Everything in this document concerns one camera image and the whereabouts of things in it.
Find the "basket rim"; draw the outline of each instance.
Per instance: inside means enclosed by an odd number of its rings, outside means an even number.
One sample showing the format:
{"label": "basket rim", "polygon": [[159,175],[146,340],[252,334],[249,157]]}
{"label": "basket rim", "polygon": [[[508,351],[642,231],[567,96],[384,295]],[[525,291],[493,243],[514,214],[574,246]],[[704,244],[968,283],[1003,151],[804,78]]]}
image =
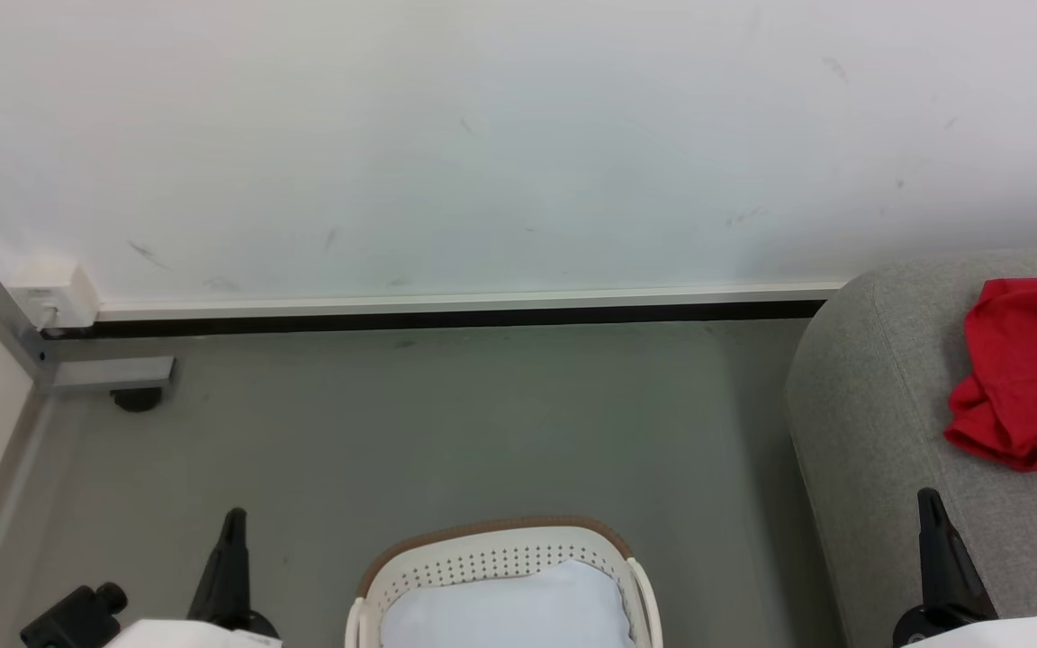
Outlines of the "basket rim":
{"label": "basket rim", "polygon": [[437,530],[437,532],[416,535],[415,537],[408,537],[407,540],[395,542],[389,550],[384,551],[383,554],[379,554],[379,558],[374,558],[374,562],[369,567],[366,567],[366,573],[363,574],[362,583],[358,586],[358,595],[361,598],[366,598],[367,594],[370,594],[374,577],[377,576],[387,563],[394,559],[394,557],[399,556],[399,554],[405,554],[408,551],[418,550],[420,546],[435,544],[436,542],[455,540],[458,537],[506,532],[506,530],[514,529],[539,529],[539,527],[580,527],[580,529],[592,530],[592,532],[599,534],[606,538],[606,541],[614,545],[614,548],[618,551],[618,554],[623,559],[634,557],[634,554],[630,552],[630,545],[626,544],[626,541],[622,540],[622,537],[614,532],[614,529],[593,519],[593,517],[583,515],[532,515],[506,517],[506,519],[502,520],[475,522],[473,525],[449,527],[449,529]]}

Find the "power outlet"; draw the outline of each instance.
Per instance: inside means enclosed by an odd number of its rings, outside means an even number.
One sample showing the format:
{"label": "power outlet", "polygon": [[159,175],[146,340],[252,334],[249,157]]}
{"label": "power outlet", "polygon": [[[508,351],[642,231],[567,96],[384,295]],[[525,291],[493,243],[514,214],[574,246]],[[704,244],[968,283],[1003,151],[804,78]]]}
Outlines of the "power outlet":
{"label": "power outlet", "polygon": [[77,262],[36,259],[7,286],[18,308],[38,329],[84,329],[99,315],[99,294]]}

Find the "red cloth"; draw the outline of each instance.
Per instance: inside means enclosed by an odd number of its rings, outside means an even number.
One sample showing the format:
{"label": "red cloth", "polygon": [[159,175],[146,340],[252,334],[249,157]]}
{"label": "red cloth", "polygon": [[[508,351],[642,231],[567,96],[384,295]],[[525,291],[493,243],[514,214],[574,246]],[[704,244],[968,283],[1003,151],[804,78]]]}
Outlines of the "red cloth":
{"label": "red cloth", "polygon": [[1037,279],[993,279],[966,315],[975,373],[951,394],[955,447],[1037,471]]}

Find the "gray sofa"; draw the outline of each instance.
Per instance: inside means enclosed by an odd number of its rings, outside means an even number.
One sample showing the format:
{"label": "gray sofa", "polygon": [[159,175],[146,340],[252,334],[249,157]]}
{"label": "gray sofa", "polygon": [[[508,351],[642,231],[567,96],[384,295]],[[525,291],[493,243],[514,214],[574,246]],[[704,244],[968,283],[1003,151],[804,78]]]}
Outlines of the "gray sofa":
{"label": "gray sofa", "polygon": [[938,488],[1002,617],[1037,615],[1037,473],[943,439],[971,372],[963,315],[993,276],[1037,276],[1037,251],[902,262],[848,283],[811,321],[786,398],[849,648],[890,645],[921,602],[920,487]]}

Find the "floor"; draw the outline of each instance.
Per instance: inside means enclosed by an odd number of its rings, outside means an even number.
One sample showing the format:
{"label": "floor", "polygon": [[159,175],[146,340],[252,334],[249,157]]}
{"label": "floor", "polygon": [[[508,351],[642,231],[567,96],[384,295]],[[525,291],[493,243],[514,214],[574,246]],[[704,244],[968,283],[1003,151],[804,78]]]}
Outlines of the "floor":
{"label": "floor", "polygon": [[243,506],[254,607],[284,645],[338,645],[363,570],[392,542],[576,513],[629,542],[671,647],[841,645],[782,419],[804,327],[65,343],[80,358],[175,354],[177,387],[145,414],[105,395],[58,405],[51,426],[73,427],[75,448],[18,575],[20,622],[106,580],[131,598],[123,622],[180,618],[223,513]]}

